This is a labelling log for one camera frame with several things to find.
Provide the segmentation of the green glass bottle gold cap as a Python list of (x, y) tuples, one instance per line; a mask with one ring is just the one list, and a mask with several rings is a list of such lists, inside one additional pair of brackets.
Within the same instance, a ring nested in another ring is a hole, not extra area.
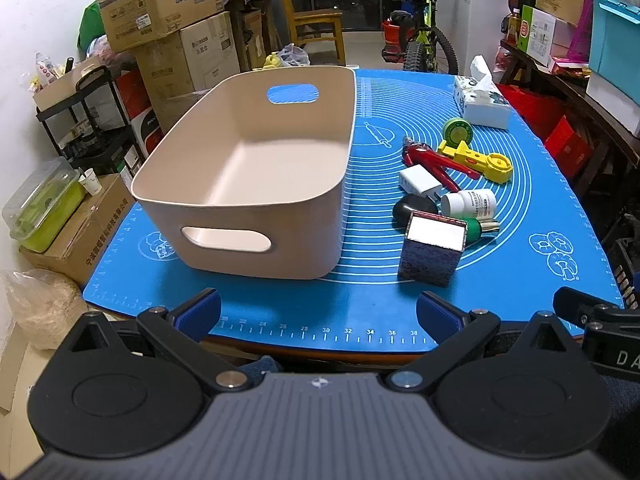
[(465, 244), (474, 244), (479, 240), (495, 238), (500, 232), (500, 224), (494, 219), (465, 218), (466, 241)]

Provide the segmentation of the white pill bottle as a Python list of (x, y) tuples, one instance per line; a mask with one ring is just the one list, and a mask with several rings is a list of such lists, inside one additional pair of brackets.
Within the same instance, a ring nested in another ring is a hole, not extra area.
[(489, 188), (447, 193), (440, 200), (442, 214), (450, 218), (490, 220), (495, 218), (496, 209), (496, 196)]

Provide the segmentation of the black computer mouse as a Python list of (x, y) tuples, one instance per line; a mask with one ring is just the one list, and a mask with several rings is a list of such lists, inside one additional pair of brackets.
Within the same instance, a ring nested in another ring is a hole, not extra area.
[(408, 226), (409, 219), (415, 211), (438, 214), (437, 205), (429, 197), (407, 194), (393, 206), (394, 226), (398, 228)]

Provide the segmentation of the white power adapter plug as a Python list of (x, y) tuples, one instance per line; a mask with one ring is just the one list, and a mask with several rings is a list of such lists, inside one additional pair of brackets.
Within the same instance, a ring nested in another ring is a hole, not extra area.
[(416, 165), (399, 171), (398, 183), (407, 194), (438, 200), (442, 184), (423, 166)]

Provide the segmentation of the beige plastic storage bin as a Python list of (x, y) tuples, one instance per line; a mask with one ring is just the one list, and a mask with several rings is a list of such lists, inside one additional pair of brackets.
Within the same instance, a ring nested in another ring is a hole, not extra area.
[(232, 76), (169, 130), (132, 195), (191, 268), (321, 278), (341, 257), (356, 104), (344, 66)]

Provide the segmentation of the yellow plastic toy tool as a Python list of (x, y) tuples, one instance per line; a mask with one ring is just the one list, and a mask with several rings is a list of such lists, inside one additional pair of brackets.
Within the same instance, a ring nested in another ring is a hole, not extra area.
[(455, 148), (448, 145), (446, 141), (442, 141), (437, 151), (459, 165), (478, 172), (495, 184), (505, 184), (512, 178), (513, 165), (506, 155), (500, 153), (482, 154), (471, 150), (464, 141), (461, 141)]

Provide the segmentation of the red handled pliers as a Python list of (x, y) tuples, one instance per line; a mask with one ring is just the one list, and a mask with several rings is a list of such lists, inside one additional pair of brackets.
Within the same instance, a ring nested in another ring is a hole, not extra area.
[(456, 170), (465, 174), (472, 180), (478, 180), (480, 173), (474, 169), (470, 169), (455, 162), (449, 157), (438, 154), (433, 151), (427, 144), (413, 141), (405, 136), (402, 139), (401, 158), (407, 167), (422, 166), (427, 170), (448, 192), (459, 192), (460, 186), (446, 171), (447, 168)]

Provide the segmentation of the plastic bag of grain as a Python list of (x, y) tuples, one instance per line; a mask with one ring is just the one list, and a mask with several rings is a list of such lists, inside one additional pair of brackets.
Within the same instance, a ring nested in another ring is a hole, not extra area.
[(2, 271), (14, 320), (38, 350), (55, 350), (88, 311), (79, 286), (48, 270)]

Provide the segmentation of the green tape roll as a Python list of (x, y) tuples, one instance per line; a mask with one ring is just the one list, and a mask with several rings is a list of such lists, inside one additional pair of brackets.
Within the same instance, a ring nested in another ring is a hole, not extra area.
[(473, 128), (463, 118), (451, 118), (442, 127), (442, 138), (452, 148), (457, 148), (461, 142), (470, 144), (473, 139)]

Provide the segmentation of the red white appliance box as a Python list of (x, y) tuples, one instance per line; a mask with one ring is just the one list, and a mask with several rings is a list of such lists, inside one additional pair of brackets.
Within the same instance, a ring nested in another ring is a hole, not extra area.
[(154, 148), (160, 144), (164, 133), (153, 110), (148, 92), (146, 92), (142, 76), (138, 70), (123, 73), (116, 80), (122, 104), (124, 104), (129, 121), (134, 129), (134, 136), (147, 158)]

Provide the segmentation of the white tissue box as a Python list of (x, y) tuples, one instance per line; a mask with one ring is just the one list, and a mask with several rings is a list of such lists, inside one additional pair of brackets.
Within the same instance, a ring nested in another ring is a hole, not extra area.
[(454, 102), (460, 117), (472, 126), (508, 128), (512, 107), (492, 80), (481, 55), (472, 59), (470, 76), (454, 77)]

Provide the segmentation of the yellow oil jug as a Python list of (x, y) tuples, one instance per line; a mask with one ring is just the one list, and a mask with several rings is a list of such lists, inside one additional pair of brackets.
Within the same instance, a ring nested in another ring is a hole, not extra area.
[(262, 66), (264, 70), (274, 70), (275, 68), (282, 67), (282, 61), (279, 58), (277, 52), (272, 52), (265, 59), (265, 64)]

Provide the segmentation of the clear plastic bag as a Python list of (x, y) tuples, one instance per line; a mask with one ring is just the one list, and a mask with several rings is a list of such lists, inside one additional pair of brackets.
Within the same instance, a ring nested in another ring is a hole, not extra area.
[(307, 52), (295, 44), (288, 44), (277, 52), (282, 67), (309, 66), (310, 59)]

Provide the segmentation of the teal storage crate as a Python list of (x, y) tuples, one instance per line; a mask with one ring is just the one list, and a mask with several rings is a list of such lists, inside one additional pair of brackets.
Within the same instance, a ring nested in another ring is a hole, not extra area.
[(639, 8), (620, 0), (591, 0), (591, 70), (639, 103)]

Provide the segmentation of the wooden chair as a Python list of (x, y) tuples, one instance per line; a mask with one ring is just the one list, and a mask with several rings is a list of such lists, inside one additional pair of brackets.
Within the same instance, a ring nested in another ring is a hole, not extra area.
[(313, 42), (331, 41), (338, 65), (346, 65), (346, 51), (342, 29), (342, 12), (335, 9), (311, 11), (294, 10), (292, 0), (282, 0), (290, 39), (302, 48)]

